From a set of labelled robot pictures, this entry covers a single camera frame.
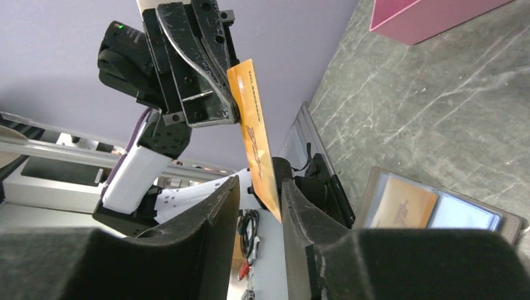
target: floor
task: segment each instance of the floor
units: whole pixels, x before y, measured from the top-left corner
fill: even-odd
[[[368,31],[373,2],[309,108],[354,210],[381,166],[530,219],[530,0],[412,47]]]

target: pink box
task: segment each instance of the pink box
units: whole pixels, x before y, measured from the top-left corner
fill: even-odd
[[[512,0],[375,0],[370,31],[417,44]]]

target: white wall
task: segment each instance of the white wall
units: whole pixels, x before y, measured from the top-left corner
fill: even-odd
[[[94,220],[90,214],[0,204],[0,228],[97,227],[116,236],[124,235]]]
[[[273,154],[313,98],[357,2],[219,0],[236,15],[239,59],[254,59]],[[0,111],[106,142],[128,140],[143,107],[99,82],[96,58],[112,20],[142,28],[135,0],[4,1],[0,19]],[[194,130],[184,156],[247,165],[237,125]]]

